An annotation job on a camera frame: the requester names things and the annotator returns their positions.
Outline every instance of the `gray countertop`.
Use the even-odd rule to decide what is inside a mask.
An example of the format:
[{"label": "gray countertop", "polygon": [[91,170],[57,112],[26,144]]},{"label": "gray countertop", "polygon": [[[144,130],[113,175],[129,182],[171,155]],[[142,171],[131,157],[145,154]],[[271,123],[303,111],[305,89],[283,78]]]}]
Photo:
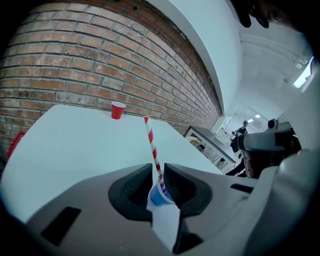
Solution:
[{"label": "gray countertop", "polygon": [[216,149],[221,153],[227,155],[233,163],[237,162],[236,156],[232,147],[228,144],[222,144],[219,140],[216,139],[216,135],[209,131],[208,129],[191,126],[191,129],[198,132],[202,137],[204,137],[210,144],[212,144]]}]

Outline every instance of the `red plastic cup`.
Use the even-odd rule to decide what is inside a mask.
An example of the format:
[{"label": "red plastic cup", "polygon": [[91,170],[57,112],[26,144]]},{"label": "red plastic cup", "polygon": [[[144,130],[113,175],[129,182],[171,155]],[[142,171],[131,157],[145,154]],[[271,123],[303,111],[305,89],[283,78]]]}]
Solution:
[{"label": "red plastic cup", "polygon": [[113,119],[120,119],[126,105],[118,101],[112,101],[111,104],[112,104],[111,117]]}]

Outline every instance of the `paper straw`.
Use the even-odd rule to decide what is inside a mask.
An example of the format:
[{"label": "paper straw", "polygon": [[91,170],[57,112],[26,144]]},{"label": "paper straw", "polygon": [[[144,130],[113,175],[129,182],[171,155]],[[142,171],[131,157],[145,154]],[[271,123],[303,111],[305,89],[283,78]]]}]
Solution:
[{"label": "paper straw", "polygon": [[152,155],[153,155],[153,159],[154,159],[155,168],[156,168],[156,171],[158,174],[158,179],[160,182],[160,187],[161,187],[161,190],[164,193],[164,195],[167,196],[167,190],[165,187],[164,177],[162,176],[160,163],[158,160],[158,153],[157,153],[156,145],[154,143],[154,133],[152,131],[151,120],[150,120],[149,115],[146,115],[144,117],[144,122],[145,122],[146,131],[148,133],[148,138],[149,138],[149,142],[150,142],[150,146],[151,146],[151,151],[152,151]]}]

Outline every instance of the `brick wall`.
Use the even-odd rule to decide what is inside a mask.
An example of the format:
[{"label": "brick wall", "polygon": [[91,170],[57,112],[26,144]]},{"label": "brick wall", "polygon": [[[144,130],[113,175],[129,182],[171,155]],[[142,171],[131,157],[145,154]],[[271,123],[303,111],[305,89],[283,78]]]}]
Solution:
[{"label": "brick wall", "polygon": [[1,60],[0,145],[55,104],[165,120],[179,133],[210,129],[221,108],[195,49],[142,1],[57,2],[31,11]]}]

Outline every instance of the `white table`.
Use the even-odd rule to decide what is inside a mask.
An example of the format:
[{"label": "white table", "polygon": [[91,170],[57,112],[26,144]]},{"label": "white table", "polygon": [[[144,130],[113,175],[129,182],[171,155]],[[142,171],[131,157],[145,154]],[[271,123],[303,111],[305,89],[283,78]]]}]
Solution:
[{"label": "white table", "polygon": [[[161,168],[180,164],[222,174],[168,123],[152,120]],[[4,170],[0,192],[7,210],[26,223],[75,183],[129,166],[153,164],[142,117],[56,105],[26,133]]]},{"label": "white table", "polygon": [[201,141],[215,149],[217,157],[214,164],[220,161],[221,158],[224,158],[226,165],[222,168],[221,172],[223,174],[228,172],[228,169],[237,162],[235,153],[232,150],[232,147],[228,144],[222,144],[216,137],[217,135],[209,131],[208,129],[191,126],[185,137],[190,137],[194,134]]}]

